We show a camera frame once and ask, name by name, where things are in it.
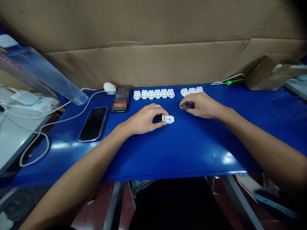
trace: smartphone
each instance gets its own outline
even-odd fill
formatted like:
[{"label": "smartphone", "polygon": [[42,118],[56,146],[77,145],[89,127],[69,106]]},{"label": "smartphone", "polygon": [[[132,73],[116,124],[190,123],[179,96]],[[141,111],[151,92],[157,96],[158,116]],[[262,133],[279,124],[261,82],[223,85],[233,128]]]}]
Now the smartphone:
[{"label": "smartphone", "polygon": [[116,94],[112,102],[111,113],[128,111],[132,88],[133,86],[116,86]]},{"label": "smartphone", "polygon": [[78,141],[92,142],[101,137],[103,126],[106,121],[107,107],[92,108],[88,115]]}]

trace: brown cardboard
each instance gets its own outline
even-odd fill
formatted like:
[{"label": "brown cardboard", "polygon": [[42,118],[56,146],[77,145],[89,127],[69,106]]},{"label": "brown cardboard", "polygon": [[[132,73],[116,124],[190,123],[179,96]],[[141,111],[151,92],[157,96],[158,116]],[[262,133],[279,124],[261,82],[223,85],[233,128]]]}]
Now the brown cardboard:
[{"label": "brown cardboard", "polygon": [[250,74],[265,55],[275,54],[280,60],[298,60],[305,52],[304,40],[252,38],[222,80],[237,73]]},{"label": "brown cardboard", "polygon": [[40,52],[246,40],[277,0],[0,1],[0,22]]},{"label": "brown cardboard", "polygon": [[265,56],[246,77],[246,86],[255,91],[275,91],[287,80],[307,73],[307,69],[296,68],[296,65],[300,64],[295,61],[280,62],[273,57]]},{"label": "brown cardboard", "polygon": [[105,82],[134,87],[212,83],[219,80],[247,41],[127,46],[44,54],[78,87]]},{"label": "brown cardboard", "polygon": [[255,37],[307,39],[306,28],[290,0],[279,1]]},{"label": "brown cardboard", "polygon": [[16,89],[33,91],[31,87],[21,82],[20,80],[16,79],[11,74],[9,74],[7,71],[9,71],[10,73],[14,75],[14,73],[17,73],[20,70],[8,64],[7,62],[5,62],[4,60],[0,58],[0,83],[6,86],[14,87]]}]

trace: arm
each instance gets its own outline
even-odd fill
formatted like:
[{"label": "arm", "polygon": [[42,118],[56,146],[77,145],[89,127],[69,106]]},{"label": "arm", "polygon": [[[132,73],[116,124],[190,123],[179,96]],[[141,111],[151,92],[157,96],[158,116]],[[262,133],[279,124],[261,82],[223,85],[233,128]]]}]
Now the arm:
[{"label": "arm", "polygon": [[97,187],[122,144],[134,134],[153,131],[166,122],[152,123],[157,114],[168,115],[160,106],[148,105],[119,124],[101,143],[77,161],[46,193],[20,230],[42,230],[71,221],[79,207]]},{"label": "arm", "polygon": [[235,110],[213,100],[204,92],[187,95],[180,103],[194,102],[188,113],[223,122],[242,142],[267,176],[283,191],[295,196],[306,191],[307,157],[253,125]]}]

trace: left hand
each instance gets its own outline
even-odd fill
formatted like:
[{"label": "left hand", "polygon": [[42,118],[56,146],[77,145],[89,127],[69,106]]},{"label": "left hand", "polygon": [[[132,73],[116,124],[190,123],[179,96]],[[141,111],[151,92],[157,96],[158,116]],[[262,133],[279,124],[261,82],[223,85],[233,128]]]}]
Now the left hand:
[{"label": "left hand", "polygon": [[153,123],[154,116],[158,114],[169,115],[161,105],[152,103],[143,107],[140,111],[120,125],[129,133],[129,135],[144,134],[167,124],[165,121],[155,124]]}]

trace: blue tabletop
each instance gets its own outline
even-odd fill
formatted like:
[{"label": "blue tabletop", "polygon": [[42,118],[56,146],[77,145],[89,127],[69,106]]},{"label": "blue tabletop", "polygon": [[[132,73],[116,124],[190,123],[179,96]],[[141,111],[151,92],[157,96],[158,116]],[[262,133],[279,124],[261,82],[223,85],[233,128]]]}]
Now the blue tabletop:
[{"label": "blue tabletop", "polygon": [[[239,140],[220,121],[201,119],[179,110],[180,90],[192,86],[154,87],[173,88],[175,98],[135,101],[127,113],[109,113],[103,130],[105,138],[119,123],[127,120],[145,105],[160,104],[175,118],[175,122],[153,132],[130,137],[115,155],[103,181],[152,180],[179,177],[226,175],[261,172]],[[307,106],[284,89],[272,92],[250,91],[245,86],[201,85],[213,99],[234,108],[255,125],[307,155]],[[92,95],[95,91],[86,92]],[[76,161],[98,142],[80,143],[78,136],[91,108],[110,106],[111,95],[99,93],[86,111],[69,121],[55,124],[49,132],[51,148],[36,164],[22,168],[9,186],[52,185]],[[59,120],[80,113],[84,106],[71,103]],[[31,161],[46,148],[43,140]]]}]

